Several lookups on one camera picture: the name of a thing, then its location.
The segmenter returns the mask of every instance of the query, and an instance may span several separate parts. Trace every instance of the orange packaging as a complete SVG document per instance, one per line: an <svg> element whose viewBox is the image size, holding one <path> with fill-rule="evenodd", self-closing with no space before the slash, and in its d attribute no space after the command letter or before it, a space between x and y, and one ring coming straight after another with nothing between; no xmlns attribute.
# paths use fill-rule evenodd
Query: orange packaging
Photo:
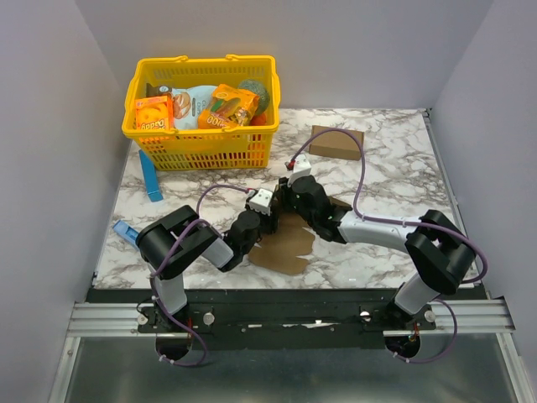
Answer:
<svg viewBox="0 0 537 403"><path fill-rule="evenodd" d="M170 128L173 124L174 108L169 96L141 98L135 101L136 128L151 130Z"/></svg>
<svg viewBox="0 0 537 403"><path fill-rule="evenodd" d="M198 117L198 128L248 126L258 109L259 96L221 84L212 93L207 108Z"/></svg>

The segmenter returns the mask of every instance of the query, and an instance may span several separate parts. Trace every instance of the gray floor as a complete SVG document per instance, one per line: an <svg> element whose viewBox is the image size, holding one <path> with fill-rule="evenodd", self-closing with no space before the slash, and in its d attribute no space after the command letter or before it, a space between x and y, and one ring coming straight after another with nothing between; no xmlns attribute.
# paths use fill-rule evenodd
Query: gray floor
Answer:
<svg viewBox="0 0 537 403"><path fill-rule="evenodd" d="M429 336L419 356L443 348ZM408 365L385 350L213 352L210 364L162 364L151 339L85 340L71 403L515 402L494 335L460 336L447 357Z"/></svg>

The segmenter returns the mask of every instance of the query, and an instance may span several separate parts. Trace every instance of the food package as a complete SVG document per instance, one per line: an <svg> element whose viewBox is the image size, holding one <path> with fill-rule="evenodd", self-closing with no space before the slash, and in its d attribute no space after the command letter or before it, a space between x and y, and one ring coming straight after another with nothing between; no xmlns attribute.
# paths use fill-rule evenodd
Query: food package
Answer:
<svg viewBox="0 0 537 403"><path fill-rule="evenodd" d="M259 96L221 84L212 93L206 110L198 117L198 128L247 126L258 109Z"/></svg>
<svg viewBox="0 0 537 403"><path fill-rule="evenodd" d="M193 86L192 88L172 88L170 86L147 86L147 95L168 95L173 102L174 127L179 130L198 128L198 117L207 108L215 86Z"/></svg>
<svg viewBox="0 0 537 403"><path fill-rule="evenodd" d="M137 99L136 128L138 130L170 128L173 118L171 103L171 98L168 96Z"/></svg>
<svg viewBox="0 0 537 403"><path fill-rule="evenodd" d="M259 116L261 113L265 112L267 108L270 105L270 94L267 91L267 88L263 85L263 83L259 80L252 80L251 78L248 78L246 80L242 80L241 83L237 87L240 90L249 90L253 92L254 94L259 95L259 105L257 111L255 111L255 115Z"/></svg>

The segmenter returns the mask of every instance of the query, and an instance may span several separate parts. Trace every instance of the cable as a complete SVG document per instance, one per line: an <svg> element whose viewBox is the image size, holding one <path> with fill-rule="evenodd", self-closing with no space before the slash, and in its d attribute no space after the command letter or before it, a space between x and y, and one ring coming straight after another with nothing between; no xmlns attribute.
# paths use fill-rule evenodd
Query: cable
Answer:
<svg viewBox="0 0 537 403"><path fill-rule="evenodd" d="M428 364L428 363L432 363L433 361L436 361L437 359L441 359L442 357L446 356L451 351L451 349L453 348L453 343L455 342L455 339L456 339L456 335L459 332L459 325L456 321L455 312L453 311L453 308L451 308L451 306L444 300L435 299L435 301L440 302L440 304L445 306L447 310L450 312L451 317L453 318L453 336L451 336L451 340L447 344L447 347L444 348L444 350L441 353L438 353L437 355L430 357L428 359L406 359L405 357L401 357L397 353L394 353L395 358L400 359L401 361L407 364Z"/></svg>
<svg viewBox="0 0 537 403"><path fill-rule="evenodd" d="M151 301L151 297L145 298L144 300L141 300L138 304L136 304L136 312L143 315L142 311L140 311L140 305Z"/></svg>
<svg viewBox="0 0 537 403"><path fill-rule="evenodd" d="M323 135L324 133L328 133L328 132L341 132L341 133L346 134L352 140L354 140L354 142L358 146L358 149L360 150L360 155L362 156L362 158L360 159L361 162L362 162L362 173L360 174L360 181L358 182L358 188L356 190L356 194L354 195L354 200L352 202L352 210L354 211L354 213L359 218L361 218L362 220L367 220L367 221L371 221L371 222L380 222L380 223L383 223L383 224L395 224L395 225L403 225L403 226L408 226L408 227L424 227L424 228L435 229L437 231L442 231L444 233L447 233L448 235L451 235L452 237L459 239L465 245L467 245L468 247L472 248L473 251L475 252L475 254L477 256L479 256L479 259L481 260L481 263L482 263L481 273L479 273L473 279L463 280L462 284L468 284L468 283L473 283L475 281L479 281L483 277L485 277L485 275L487 275L487 272L488 272L488 260L487 260L487 257L485 256L485 253L483 252L483 250L481 248L479 248L479 246L477 246L472 240L468 239L467 237L465 237L464 235L458 233L457 231L453 231L453 230L451 230L449 228L445 228L445 227L442 227L440 225L429 224L427 222L412 222L412 221L403 222L403 221L400 221L400 220L394 220L394 219L390 219L390 218L369 217L369 216L366 216L365 214L361 213L358 210L358 206L357 206L358 197L360 197L360 193L362 192L363 182L364 182L365 175L366 175L366 159L365 159L365 153L363 152L362 144L358 141L356 136L354 134L352 134L351 132L349 132L348 130L345 130L343 128L328 128L326 130L323 130L323 131L319 132L315 136L310 137L299 148L299 150L291 158L290 162L291 163L294 162L296 157L298 157L299 154L302 151L304 151L304 149L308 146L308 144L310 144L313 140L315 140L319 136Z"/></svg>
<svg viewBox="0 0 537 403"><path fill-rule="evenodd" d="M196 220L194 220L193 222L191 222L190 224L188 224L186 226L186 228L183 230L183 232L181 233L181 235L179 237L177 237L177 239L175 240L175 243L174 245L171 247L171 249L168 251L168 253L166 254L166 256L164 257L164 260L162 261L162 263L160 264L159 268L154 272L154 273L151 273L151 278L154 278L154 277L157 277L158 275L160 275L160 273L162 273L164 271L164 269L166 268L166 266L168 265L169 263L169 260L171 259L171 257L174 255L175 251L177 250L177 248L179 247L180 243L183 241L183 239L185 239L186 235L188 235L188 233L194 229L194 227L198 224L205 224L207 227L210 227L211 224L208 223L207 221L205 220L202 220L201 218L197 218Z"/></svg>
<svg viewBox="0 0 537 403"><path fill-rule="evenodd" d="M207 348L207 345L205 343L205 341L203 340L203 338L201 338L201 336L192 328L184 325L183 323L179 322L177 319L174 318L174 316L169 313L169 311L166 309L166 306L164 306L164 304L162 303L162 301L160 300L160 296L159 296L159 293L157 292L157 289L155 287L155 284L154 284L154 279L150 279L149 280L149 284L151 284L151 290L153 291L153 294L154 294L154 300L157 302L157 304L159 305L160 307L160 310L166 315L166 317L168 319L170 319L176 326L180 327L181 329L183 329L184 331L190 333L198 342L200 342L201 346L203 347L203 355L201 356L200 359L198 359L196 362L194 363L181 363L180 361L174 361L173 359L168 359L165 355L161 354L158 350L157 350L157 354L159 355L159 360L164 360L166 361L167 363L169 364L172 364L172 365L176 365L178 367L195 367L197 365L200 365L201 363L203 363L203 361L205 361L205 358L207 357L207 354L209 353L209 348Z"/></svg>
<svg viewBox="0 0 537 403"><path fill-rule="evenodd" d="M415 342L416 339L420 336L420 327L418 322L414 322L414 334L409 338L411 342Z"/></svg>
<svg viewBox="0 0 537 403"><path fill-rule="evenodd" d="M201 206L201 201L203 200L203 198L207 196L207 193L219 187L224 187L226 189L233 189L235 191L241 191L246 194L250 192L250 189L246 189L244 187L235 186L235 185L221 185L221 184L216 183L215 185L209 186L205 189L203 193L201 193L201 196L196 204L196 213L198 214L198 216L200 215L200 206Z"/></svg>

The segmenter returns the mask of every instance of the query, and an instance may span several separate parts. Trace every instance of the white marble table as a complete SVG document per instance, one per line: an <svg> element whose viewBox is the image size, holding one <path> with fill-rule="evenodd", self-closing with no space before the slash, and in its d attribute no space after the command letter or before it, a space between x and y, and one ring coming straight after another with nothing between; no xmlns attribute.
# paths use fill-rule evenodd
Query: white marble table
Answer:
<svg viewBox="0 0 537 403"><path fill-rule="evenodd" d="M121 240L112 224L122 219L137 230L190 204L213 183L274 188L288 175L284 162L310 136L312 125L365 132L366 180L359 206L364 212L416 216L428 208L452 217L446 188L420 111L316 109L280 110L279 131L263 170L200 170L159 172L163 201L149 201L138 157L131 144L112 223L97 267L96 288L149 288L147 264ZM360 176L357 161L308 157L315 176L329 196L351 202ZM221 230L243 210L244 195L213 191L201 206L201 216ZM400 252L366 244L341 245L317 238L313 254L305 256L302 275L287 276L260 268L247 259L229 273L220 273L199 258L185 273L186 288L346 288L398 287L414 272L410 258Z"/></svg>

